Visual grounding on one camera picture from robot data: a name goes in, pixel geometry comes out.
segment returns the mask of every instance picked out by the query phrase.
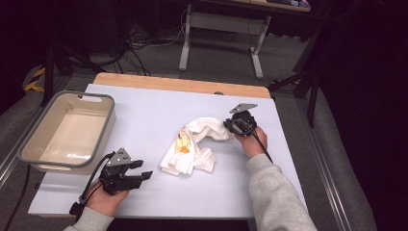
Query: crumpled white cloth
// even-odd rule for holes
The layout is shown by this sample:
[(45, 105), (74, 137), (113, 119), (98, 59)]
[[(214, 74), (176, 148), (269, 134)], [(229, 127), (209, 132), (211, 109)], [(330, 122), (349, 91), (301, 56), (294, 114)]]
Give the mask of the crumpled white cloth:
[(213, 151), (205, 147), (200, 149), (198, 143), (205, 137), (216, 141), (226, 141), (232, 134), (224, 127), (222, 120), (213, 117), (196, 119), (180, 131), (176, 141), (170, 146), (160, 163), (162, 171), (178, 175), (192, 174), (196, 167), (212, 172), (216, 157)]

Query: plastic bin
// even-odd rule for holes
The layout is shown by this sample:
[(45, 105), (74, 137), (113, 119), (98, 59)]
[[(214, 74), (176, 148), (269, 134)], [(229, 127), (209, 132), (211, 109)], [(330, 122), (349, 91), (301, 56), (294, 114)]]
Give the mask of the plastic bin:
[(91, 174), (102, 159), (114, 123), (111, 96), (59, 92), (21, 144), (18, 158), (40, 171)]

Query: white tabletop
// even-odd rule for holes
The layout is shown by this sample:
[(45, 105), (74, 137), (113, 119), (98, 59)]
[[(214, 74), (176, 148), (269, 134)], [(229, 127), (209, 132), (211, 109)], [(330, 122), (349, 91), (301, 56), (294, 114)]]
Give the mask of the white tabletop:
[[(212, 173), (195, 169), (191, 176), (174, 176), (159, 169), (185, 124), (204, 116), (230, 118), (229, 111), (239, 103), (258, 104), (250, 112), (268, 134), (268, 152), (306, 206), (272, 99), (99, 85), (89, 85), (87, 92), (109, 94), (115, 100), (116, 121), (105, 153), (124, 147), (134, 160), (144, 160), (142, 167), (129, 170), (127, 175), (154, 171), (122, 202), (117, 218), (253, 218), (247, 158), (235, 139), (206, 138), (198, 144), (210, 147), (216, 156)], [(88, 180), (83, 175), (47, 172), (29, 214), (68, 215)]]

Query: person's left hand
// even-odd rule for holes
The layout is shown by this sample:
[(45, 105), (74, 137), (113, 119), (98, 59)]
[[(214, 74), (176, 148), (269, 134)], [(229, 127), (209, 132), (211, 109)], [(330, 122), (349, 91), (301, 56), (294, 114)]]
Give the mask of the person's left hand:
[(88, 194), (90, 198), (88, 200), (87, 207), (112, 218), (115, 215), (120, 202), (122, 202), (122, 200), (129, 194), (129, 191), (122, 191), (114, 195), (110, 195), (103, 190), (102, 183), (98, 180), (89, 189)]

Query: gray sleeve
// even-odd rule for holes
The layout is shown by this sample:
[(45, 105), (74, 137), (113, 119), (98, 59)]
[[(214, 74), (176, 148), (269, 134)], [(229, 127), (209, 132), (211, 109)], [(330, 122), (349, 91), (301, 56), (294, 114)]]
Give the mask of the gray sleeve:
[(64, 231), (104, 231), (108, 229), (112, 220), (114, 218), (85, 207), (79, 220), (73, 226), (66, 227)]
[(317, 230), (291, 182), (265, 154), (249, 160), (249, 193), (259, 231)]

